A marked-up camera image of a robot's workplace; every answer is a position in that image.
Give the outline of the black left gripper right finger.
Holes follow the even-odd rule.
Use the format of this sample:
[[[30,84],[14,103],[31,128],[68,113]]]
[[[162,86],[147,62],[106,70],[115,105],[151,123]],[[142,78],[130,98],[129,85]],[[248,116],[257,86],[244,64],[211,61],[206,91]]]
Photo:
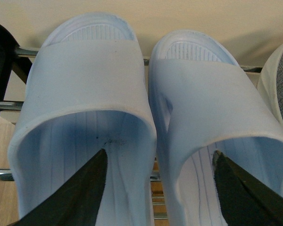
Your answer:
[[[283,226],[283,198],[220,151],[213,154],[214,180],[229,226]]]

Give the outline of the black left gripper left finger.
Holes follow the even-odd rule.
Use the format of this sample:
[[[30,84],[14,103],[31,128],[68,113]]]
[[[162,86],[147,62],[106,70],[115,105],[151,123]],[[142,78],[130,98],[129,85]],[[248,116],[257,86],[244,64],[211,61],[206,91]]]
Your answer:
[[[94,226],[100,209],[108,156],[100,149],[67,182],[12,226]]]

